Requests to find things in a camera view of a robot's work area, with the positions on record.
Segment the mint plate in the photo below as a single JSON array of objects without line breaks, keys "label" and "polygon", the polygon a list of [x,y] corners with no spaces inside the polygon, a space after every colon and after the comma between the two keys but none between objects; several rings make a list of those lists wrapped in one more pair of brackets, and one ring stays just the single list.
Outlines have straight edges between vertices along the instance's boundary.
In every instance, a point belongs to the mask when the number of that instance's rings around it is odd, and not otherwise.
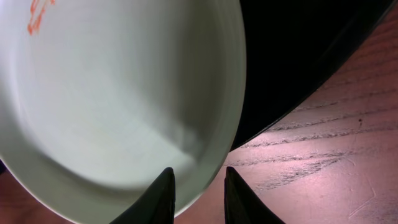
[{"label": "mint plate", "polygon": [[113,221],[168,167],[183,213],[231,149],[245,86],[239,1],[1,2],[1,160],[71,222]]}]

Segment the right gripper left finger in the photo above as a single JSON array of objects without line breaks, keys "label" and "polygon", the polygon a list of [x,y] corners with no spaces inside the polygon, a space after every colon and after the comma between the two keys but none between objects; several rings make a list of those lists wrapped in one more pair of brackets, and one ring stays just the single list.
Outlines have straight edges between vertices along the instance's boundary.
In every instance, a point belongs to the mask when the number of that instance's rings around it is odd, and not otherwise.
[{"label": "right gripper left finger", "polygon": [[175,176],[165,168],[147,190],[111,224],[173,224],[175,216]]}]

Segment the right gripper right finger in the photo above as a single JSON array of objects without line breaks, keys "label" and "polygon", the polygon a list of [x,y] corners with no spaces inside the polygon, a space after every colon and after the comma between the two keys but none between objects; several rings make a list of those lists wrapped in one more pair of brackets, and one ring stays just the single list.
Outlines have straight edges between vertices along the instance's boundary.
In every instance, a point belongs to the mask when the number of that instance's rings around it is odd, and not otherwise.
[{"label": "right gripper right finger", "polygon": [[226,224],[285,224],[233,167],[226,168],[224,179],[224,218]]}]

